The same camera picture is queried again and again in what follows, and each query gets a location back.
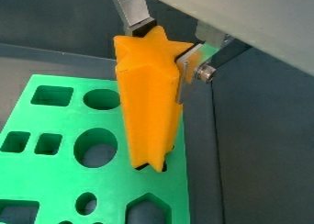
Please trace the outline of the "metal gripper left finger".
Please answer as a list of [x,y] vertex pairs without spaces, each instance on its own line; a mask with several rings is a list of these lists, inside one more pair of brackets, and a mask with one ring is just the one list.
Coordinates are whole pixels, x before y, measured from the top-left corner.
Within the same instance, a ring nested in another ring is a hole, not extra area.
[[126,34],[143,38],[158,21],[150,16],[146,0],[112,0],[123,20]]

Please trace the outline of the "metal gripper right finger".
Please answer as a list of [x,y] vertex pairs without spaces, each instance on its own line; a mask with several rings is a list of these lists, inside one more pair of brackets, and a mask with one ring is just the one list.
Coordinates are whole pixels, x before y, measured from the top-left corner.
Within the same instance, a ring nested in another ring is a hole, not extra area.
[[202,21],[198,21],[195,36],[199,42],[175,58],[179,69],[178,104],[187,101],[191,84],[195,80],[200,80],[206,84],[213,80],[217,68],[210,64],[210,61],[214,55],[234,41],[230,34]]

